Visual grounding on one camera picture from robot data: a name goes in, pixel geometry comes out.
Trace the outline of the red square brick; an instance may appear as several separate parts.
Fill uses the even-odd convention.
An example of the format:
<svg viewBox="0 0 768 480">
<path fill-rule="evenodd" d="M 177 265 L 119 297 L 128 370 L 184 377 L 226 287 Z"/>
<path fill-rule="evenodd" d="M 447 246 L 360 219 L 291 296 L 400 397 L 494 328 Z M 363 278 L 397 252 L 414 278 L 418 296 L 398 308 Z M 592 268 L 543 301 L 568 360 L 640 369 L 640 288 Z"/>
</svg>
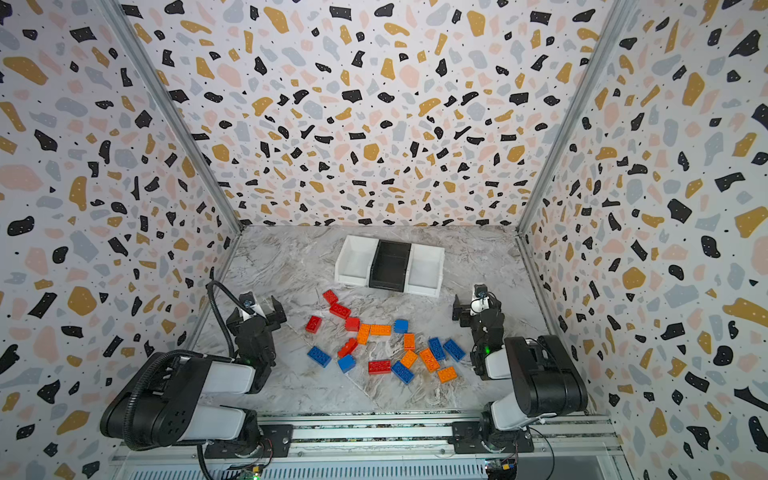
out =
<svg viewBox="0 0 768 480">
<path fill-rule="evenodd" d="M 361 321 L 357 317 L 349 317 L 345 320 L 345 330 L 348 332 L 358 332 L 361 327 Z"/>
<path fill-rule="evenodd" d="M 322 324 L 322 318 L 319 316 L 311 316 L 308 320 L 305 331 L 311 334 L 317 334 Z"/>
</svg>

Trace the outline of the blue long brick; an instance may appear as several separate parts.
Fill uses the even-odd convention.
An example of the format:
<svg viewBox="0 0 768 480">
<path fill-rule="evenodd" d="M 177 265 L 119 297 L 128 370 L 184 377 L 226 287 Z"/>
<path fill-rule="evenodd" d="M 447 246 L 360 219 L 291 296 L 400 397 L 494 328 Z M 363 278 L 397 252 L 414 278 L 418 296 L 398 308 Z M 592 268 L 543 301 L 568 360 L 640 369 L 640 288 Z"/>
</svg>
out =
<svg viewBox="0 0 768 480">
<path fill-rule="evenodd" d="M 313 346 L 308 351 L 307 355 L 311 360 L 313 360 L 323 368 L 327 367 L 331 362 L 331 356 L 325 353 L 323 350 L 321 350 L 317 346 Z"/>
<path fill-rule="evenodd" d="M 443 344 L 443 349 L 456 362 L 460 362 L 466 356 L 466 352 L 453 339 L 448 339 Z"/>
<path fill-rule="evenodd" d="M 446 358 L 446 354 L 443 350 L 443 346 L 437 337 L 431 337 L 428 339 L 429 349 L 437 361 L 443 361 Z"/>
<path fill-rule="evenodd" d="M 391 372 L 406 385 L 409 385 L 414 379 L 413 372 L 400 361 L 391 365 Z"/>
</svg>

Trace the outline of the blue square brick top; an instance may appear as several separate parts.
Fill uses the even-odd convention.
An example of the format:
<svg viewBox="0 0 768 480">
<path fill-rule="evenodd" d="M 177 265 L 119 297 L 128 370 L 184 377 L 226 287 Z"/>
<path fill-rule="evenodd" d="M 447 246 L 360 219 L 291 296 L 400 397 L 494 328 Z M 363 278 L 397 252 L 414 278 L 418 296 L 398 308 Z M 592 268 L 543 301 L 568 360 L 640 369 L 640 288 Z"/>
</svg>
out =
<svg viewBox="0 0 768 480">
<path fill-rule="evenodd" d="M 394 322 L 393 331 L 398 334 L 407 334 L 409 331 L 409 322 L 403 319 L 396 320 Z"/>
</svg>

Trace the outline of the blue square brick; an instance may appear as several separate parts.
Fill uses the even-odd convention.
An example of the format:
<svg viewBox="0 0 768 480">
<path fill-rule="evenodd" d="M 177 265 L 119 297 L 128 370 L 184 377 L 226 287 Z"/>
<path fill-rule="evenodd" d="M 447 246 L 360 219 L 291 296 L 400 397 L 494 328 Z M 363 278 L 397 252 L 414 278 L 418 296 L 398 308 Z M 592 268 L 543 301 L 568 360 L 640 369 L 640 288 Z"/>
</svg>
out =
<svg viewBox="0 0 768 480">
<path fill-rule="evenodd" d="M 409 331 L 409 322 L 403 319 L 396 320 L 394 322 L 393 331 L 398 334 L 407 334 Z"/>
<path fill-rule="evenodd" d="M 337 364 L 343 374 L 347 374 L 356 366 L 356 359 L 352 355 L 346 355 L 337 360 Z"/>
</svg>

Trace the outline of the red brick top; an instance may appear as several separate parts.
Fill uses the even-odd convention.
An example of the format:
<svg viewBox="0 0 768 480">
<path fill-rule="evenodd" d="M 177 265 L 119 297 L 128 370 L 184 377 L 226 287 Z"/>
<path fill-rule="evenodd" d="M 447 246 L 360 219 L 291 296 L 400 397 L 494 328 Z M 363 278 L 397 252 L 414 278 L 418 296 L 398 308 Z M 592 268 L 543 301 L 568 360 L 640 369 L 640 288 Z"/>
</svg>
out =
<svg viewBox="0 0 768 480">
<path fill-rule="evenodd" d="M 330 305 L 334 305 L 338 302 L 338 297 L 332 290 L 326 290 L 322 296 Z"/>
</svg>

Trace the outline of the blue long brick bottom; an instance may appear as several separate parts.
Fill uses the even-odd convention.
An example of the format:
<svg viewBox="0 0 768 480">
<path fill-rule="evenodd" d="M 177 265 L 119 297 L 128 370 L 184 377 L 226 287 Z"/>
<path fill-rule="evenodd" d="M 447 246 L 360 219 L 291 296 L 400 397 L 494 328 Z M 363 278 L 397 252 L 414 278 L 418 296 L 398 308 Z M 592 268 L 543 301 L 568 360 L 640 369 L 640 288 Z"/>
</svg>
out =
<svg viewBox="0 0 768 480">
<path fill-rule="evenodd" d="M 391 365 L 391 372 L 406 385 L 409 385 L 414 379 L 413 372 L 400 361 Z"/>
</svg>

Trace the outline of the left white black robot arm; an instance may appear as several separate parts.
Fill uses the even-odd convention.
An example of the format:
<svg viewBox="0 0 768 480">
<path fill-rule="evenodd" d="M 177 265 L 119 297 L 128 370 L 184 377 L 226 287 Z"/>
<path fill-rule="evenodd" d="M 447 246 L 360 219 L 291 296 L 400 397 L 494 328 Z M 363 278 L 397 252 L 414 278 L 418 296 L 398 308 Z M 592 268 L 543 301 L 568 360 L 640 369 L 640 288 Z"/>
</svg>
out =
<svg viewBox="0 0 768 480">
<path fill-rule="evenodd" d="M 102 435 L 134 451 L 204 446 L 249 456 L 266 447 L 253 410 L 211 406 L 205 396 L 257 394 L 276 365 L 273 333 L 287 317 L 273 296 L 239 297 L 224 323 L 232 357 L 190 350 L 153 353 L 102 414 Z"/>
</svg>

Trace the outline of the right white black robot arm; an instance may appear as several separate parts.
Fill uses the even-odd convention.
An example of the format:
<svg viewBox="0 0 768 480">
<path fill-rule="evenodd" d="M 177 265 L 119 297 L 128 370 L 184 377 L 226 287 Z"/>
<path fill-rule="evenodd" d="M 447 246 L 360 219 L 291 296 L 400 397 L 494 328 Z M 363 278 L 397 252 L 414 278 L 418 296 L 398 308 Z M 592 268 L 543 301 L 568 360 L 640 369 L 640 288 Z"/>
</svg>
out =
<svg viewBox="0 0 768 480">
<path fill-rule="evenodd" d="M 473 371 L 485 381 L 508 380 L 511 392 L 484 407 L 466 439 L 509 452 L 535 423 L 587 408 L 584 380 L 555 335 L 507 336 L 502 303 L 480 284 L 472 300 L 454 298 L 452 320 L 470 330 Z"/>
</svg>

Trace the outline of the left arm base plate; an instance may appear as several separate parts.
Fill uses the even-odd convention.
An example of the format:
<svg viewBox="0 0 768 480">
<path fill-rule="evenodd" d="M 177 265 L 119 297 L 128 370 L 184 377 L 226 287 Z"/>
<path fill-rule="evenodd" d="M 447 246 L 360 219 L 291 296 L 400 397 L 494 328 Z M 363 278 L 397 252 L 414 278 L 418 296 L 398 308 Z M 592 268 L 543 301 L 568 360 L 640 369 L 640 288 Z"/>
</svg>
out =
<svg viewBox="0 0 768 480">
<path fill-rule="evenodd" d="M 233 440 L 214 440 L 205 448 L 204 458 L 250 462 L 285 458 L 292 443 L 293 432 L 292 424 L 247 427 Z"/>
</svg>

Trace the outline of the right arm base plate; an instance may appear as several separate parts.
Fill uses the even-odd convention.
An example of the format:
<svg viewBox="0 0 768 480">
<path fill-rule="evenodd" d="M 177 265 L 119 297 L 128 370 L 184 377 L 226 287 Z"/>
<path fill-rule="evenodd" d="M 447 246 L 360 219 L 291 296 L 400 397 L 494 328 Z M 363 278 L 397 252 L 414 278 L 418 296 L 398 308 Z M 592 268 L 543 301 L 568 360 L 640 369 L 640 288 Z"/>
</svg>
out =
<svg viewBox="0 0 768 480">
<path fill-rule="evenodd" d="M 532 438 L 525 431 L 500 431 L 481 420 L 453 422 L 448 443 L 457 454 L 509 456 L 534 451 Z"/>
</svg>

